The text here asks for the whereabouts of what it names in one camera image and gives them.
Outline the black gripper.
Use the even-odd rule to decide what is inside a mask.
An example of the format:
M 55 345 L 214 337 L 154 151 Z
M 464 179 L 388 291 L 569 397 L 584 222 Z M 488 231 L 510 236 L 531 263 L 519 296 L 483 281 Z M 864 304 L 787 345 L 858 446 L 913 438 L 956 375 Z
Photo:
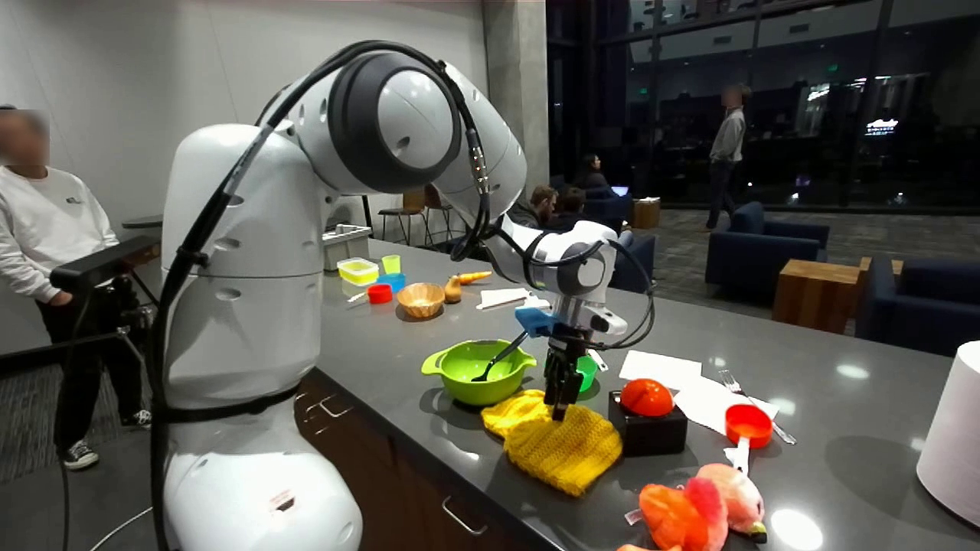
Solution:
M 550 356 L 546 356 L 546 402 L 550 417 L 560 423 L 564 417 L 573 417 L 580 406 L 580 358 L 584 356 L 584 333 L 573 328 L 559 328 L 550 337 Z

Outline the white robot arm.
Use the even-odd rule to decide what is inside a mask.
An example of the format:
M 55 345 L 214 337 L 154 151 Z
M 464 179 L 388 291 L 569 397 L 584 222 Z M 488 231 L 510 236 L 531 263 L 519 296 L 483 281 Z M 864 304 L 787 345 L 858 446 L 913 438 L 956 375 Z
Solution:
M 321 358 L 324 201 L 422 184 L 501 275 L 559 296 L 552 409 L 576 403 L 584 352 L 626 340 L 606 305 L 617 232 L 519 224 L 528 155 L 483 91 L 413 45 L 349 42 L 258 121 L 195 129 L 176 151 L 147 348 L 163 551 L 358 551 L 363 507 L 290 412 Z

